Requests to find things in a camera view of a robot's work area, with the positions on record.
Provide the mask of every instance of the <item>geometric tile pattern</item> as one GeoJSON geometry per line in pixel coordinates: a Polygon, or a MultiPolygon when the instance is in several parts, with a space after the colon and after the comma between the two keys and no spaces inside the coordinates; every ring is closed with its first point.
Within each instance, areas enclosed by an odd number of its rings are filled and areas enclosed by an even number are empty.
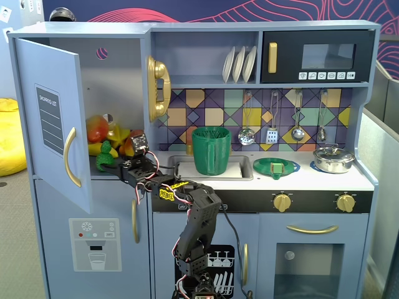
{"type": "Polygon", "coordinates": [[[327,140],[317,139],[319,130],[320,89],[302,90],[302,110],[299,125],[305,131],[305,138],[295,142],[291,131],[295,126],[296,91],[277,89],[279,101],[273,99],[271,107],[270,89],[249,90],[252,93],[252,110],[246,90],[186,89],[172,90],[171,102],[166,115],[157,119],[159,127],[160,150],[185,151],[185,144],[192,143],[193,130],[202,126],[223,126],[232,133],[233,151],[313,151],[324,143],[346,142],[350,118],[352,89],[328,89],[329,98],[324,115],[327,140]],[[273,113],[279,130],[279,140],[275,145],[266,144],[267,129],[271,127],[273,113]],[[248,127],[255,131],[255,143],[242,146],[238,133],[248,127]]]}

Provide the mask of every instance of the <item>yellow label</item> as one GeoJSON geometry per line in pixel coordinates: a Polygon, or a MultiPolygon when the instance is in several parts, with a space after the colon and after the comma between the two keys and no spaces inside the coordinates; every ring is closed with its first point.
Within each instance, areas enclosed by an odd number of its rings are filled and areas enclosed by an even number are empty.
{"type": "Polygon", "coordinates": [[[187,185],[187,184],[188,184],[188,182],[181,182],[181,183],[174,184],[174,185],[172,185],[170,187],[172,189],[177,189],[177,188],[182,187],[182,186],[187,185]]]}
{"type": "Polygon", "coordinates": [[[175,200],[173,192],[168,192],[164,189],[160,189],[160,198],[166,199],[167,201],[175,200]]]}

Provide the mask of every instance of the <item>green cup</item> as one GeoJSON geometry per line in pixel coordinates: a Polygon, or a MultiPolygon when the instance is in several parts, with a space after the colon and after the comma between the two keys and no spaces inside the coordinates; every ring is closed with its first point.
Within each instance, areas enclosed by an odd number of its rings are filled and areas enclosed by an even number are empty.
{"type": "Polygon", "coordinates": [[[217,176],[227,169],[231,133],[220,126],[206,126],[193,131],[195,168],[206,176],[217,176]]]}

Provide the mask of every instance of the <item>oven window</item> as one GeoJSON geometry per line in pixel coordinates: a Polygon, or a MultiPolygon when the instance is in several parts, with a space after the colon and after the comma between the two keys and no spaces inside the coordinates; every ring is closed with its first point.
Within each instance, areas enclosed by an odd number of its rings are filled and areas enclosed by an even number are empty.
{"type": "Polygon", "coordinates": [[[303,69],[351,69],[354,44],[304,45],[303,69]]]}
{"type": "Polygon", "coordinates": [[[338,296],[344,244],[277,244],[274,299],[338,296]]]}

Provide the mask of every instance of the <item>silver pot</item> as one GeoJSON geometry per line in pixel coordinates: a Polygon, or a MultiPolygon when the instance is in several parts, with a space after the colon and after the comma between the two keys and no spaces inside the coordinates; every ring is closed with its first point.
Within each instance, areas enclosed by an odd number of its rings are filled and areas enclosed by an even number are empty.
{"type": "Polygon", "coordinates": [[[346,173],[355,159],[352,153],[336,146],[319,148],[313,155],[315,166],[327,173],[346,173]]]}

